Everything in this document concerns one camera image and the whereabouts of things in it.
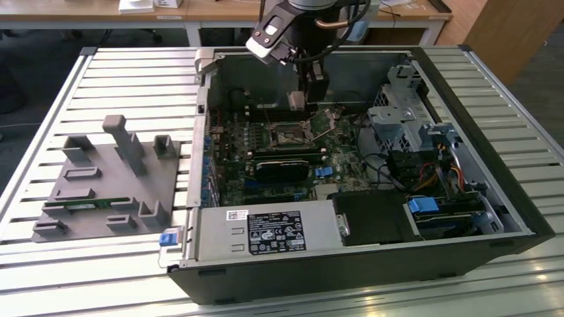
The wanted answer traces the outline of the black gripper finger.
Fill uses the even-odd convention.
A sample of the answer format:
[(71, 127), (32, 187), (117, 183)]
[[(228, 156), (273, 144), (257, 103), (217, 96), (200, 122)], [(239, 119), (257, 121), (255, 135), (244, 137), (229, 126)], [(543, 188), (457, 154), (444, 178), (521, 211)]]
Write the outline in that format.
[(315, 61), (308, 70), (308, 102), (319, 102), (325, 98), (329, 86), (329, 75), (324, 70), (324, 64)]
[(309, 63), (297, 64), (297, 89), (304, 94), (308, 92), (308, 72), (309, 72)]

